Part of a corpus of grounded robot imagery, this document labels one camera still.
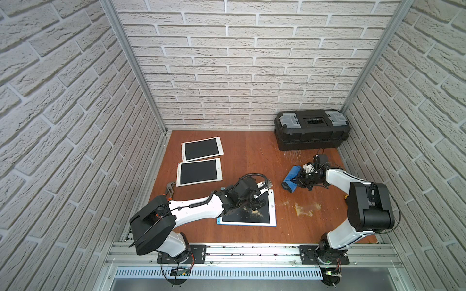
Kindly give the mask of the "blue microfiber cloth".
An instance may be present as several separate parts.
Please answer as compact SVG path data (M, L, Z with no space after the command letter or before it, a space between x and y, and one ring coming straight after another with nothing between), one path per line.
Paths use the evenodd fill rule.
M291 168L287 176L285 177L284 181L281 183L282 188L288 191L289 193L293 193L298 188L298 179L299 173L301 172L302 168L300 166L294 166Z

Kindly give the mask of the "blue framed drawing tablet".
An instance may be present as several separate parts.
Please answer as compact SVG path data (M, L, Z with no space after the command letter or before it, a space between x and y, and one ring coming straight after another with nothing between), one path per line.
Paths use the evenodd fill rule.
M217 218L219 225L276 227L274 190L264 190L260 198L266 198L265 205L257 210L247 207L236 209L233 213Z

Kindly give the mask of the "large white drawing tablet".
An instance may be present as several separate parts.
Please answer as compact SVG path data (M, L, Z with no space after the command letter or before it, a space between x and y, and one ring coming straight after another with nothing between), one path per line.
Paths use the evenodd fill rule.
M220 158L178 163L177 187L222 180L223 175Z

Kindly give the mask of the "small white drawing tablet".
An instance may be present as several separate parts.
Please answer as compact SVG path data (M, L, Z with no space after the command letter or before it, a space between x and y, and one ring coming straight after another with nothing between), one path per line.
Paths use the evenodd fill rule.
M224 155L220 137L182 143L183 162Z

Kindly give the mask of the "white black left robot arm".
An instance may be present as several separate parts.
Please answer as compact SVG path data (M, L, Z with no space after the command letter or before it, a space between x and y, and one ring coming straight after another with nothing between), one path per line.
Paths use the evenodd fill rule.
M137 255L156 251L182 263L192 251L186 235L174 232L175 228L201 219L228 216L244 208L257 210L265 205L271 187L265 175L249 173L236 184L214 190L205 198L176 201L165 195L157 196L130 218L132 245Z

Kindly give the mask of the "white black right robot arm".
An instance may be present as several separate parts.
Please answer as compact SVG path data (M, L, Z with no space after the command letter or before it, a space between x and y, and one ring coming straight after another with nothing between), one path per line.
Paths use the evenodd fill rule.
M331 264L341 261L348 246L366 236L394 228L395 217L386 185L354 177L342 169L299 170L292 182L311 190L314 186L335 186L347 194L347 219L325 233L314 251L316 261Z

